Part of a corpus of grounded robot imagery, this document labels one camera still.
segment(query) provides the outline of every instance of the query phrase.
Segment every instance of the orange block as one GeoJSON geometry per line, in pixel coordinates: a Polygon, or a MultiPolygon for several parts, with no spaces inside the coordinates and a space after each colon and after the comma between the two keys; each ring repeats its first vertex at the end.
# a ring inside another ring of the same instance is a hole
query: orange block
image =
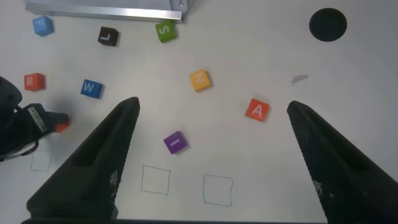
{"type": "Polygon", "coordinates": [[[192,86],[195,91],[200,91],[210,86],[210,80],[209,77],[207,77],[206,70],[202,69],[194,72],[189,75],[189,78],[191,79],[192,86]]]}
{"type": "Polygon", "coordinates": [[[61,133],[63,130],[67,129],[69,125],[70,125],[69,122],[55,125],[55,133],[61,133]]]}
{"type": "Polygon", "coordinates": [[[246,116],[258,121],[264,121],[269,109],[269,105],[256,99],[251,99],[246,116]]]}
{"type": "Polygon", "coordinates": [[[44,90],[44,75],[40,73],[33,73],[25,75],[25,90],[37,91],[44,90]]]}

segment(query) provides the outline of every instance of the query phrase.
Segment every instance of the small gray debris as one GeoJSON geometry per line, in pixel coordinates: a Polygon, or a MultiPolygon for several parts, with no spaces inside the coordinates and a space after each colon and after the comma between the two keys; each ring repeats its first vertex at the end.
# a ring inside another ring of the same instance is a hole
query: small gray debris
{"type": "Polygon", "coordinates": [[[296,75],[296,76],[293,76],[292,85],[298,83],[301,80],[307,79],[307,78],[308,78],[308,75],[296,75]]]}

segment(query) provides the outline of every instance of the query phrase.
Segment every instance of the purple block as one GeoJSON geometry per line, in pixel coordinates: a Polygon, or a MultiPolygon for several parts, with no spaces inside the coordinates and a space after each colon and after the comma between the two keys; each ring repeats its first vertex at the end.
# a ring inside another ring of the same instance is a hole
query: purple block
{"type": "Polygon", "coordinates": [[[180,131],[176,131],[174,134],[165,138],[163,141],[172,154],[178,152],[188,145],[180,131]]]}

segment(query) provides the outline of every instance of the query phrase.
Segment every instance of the blue block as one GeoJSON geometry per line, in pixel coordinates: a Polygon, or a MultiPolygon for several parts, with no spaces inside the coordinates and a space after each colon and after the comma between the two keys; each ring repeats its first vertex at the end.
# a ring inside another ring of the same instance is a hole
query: blue block
{"type": "Polygon", "coordinates": [[[99,99],[102,91],[102,86],[103,85],[98,82],[85,80],[83,82],[80,94],[99,99]]]}
{"type": "Polygon", "coordinates": [[[33,29],[35,34],[44,37],[53,32],[51,19],[47,16],[40,16],[33,20],[33,29]]]}

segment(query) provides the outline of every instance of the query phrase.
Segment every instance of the black hole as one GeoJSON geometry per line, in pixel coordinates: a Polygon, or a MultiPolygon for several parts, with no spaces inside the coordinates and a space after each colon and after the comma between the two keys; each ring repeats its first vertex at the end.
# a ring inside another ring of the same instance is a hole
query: black hole
{"type": "Polygon", "coordinates": [[[320,41],[337,40],[346,32],[346,29],[347,20],[337,9],[321,9],[310,19],[310,31],[320,41]]]}

